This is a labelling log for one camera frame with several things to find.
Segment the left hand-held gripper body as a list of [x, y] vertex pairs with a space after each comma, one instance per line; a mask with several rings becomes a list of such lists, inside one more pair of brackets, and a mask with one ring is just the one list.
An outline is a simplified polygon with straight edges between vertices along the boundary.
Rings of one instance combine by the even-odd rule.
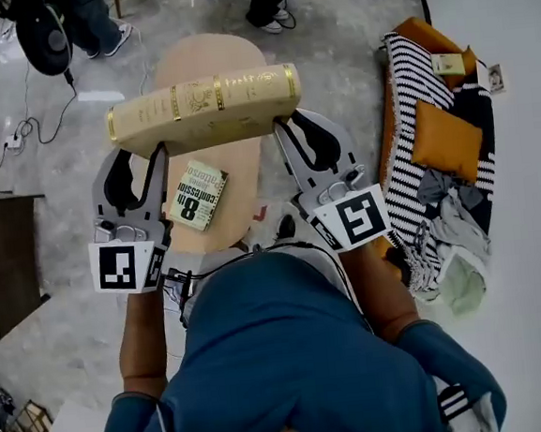
[[94, 289], [128, 294], [157, 289], [172, 222], [164, 217], [127, 222], [99, 217], [94, 224], [95, 238], [88, 245]]

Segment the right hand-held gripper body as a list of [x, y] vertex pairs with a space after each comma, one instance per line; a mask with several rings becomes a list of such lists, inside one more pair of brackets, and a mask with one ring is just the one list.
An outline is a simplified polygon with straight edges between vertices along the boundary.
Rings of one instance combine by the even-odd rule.
[[293, 204], [335, 251], [346, 252], [391, 231], [383, 192], [370, 185], [362, 166], [302, 191]]

